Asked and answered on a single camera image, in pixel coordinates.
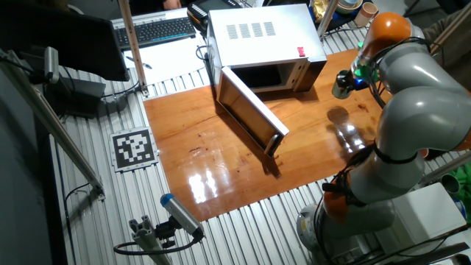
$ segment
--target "keyboard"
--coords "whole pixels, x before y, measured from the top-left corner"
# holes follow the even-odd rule
[[[188,18],[174,18],[142,24],[134,26],[134,30],[140,48],[194,37],[196,35],[193,25],[191,25]],[[126,29],[115,29],[115,33],[118,37],[119,48],[121,50],[130,49]]]

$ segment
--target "white microwave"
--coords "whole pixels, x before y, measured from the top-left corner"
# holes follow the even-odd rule
[[[288,133],[254,94],[307,92],[327,62],[305,4],[211,10],[208,59],[217,101],[273,156]]]

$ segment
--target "wooden tabletop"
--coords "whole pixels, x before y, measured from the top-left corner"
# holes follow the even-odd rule
[[[328,55],[311,92],[258,94],[290,131],[275,159],[214,100],[211,87],[145,101],[171,193],[203,221],[337,173],[374,138],[381,112],[367,89],[343,100],[332,95],[336,74],[357,54]]]

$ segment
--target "computer monitor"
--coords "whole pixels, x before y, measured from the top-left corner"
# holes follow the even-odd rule
[[[37,4],[0,1],[0,48],[58,50],[59,64],[106,80],[127,81],[127,72],[111,21]]]

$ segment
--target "microwave door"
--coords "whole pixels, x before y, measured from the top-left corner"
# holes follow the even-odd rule
[[[221,72],[216,99],[219,104],[244,128],[269,157],[288,134],[286,126],[240,80],[224,67]]]

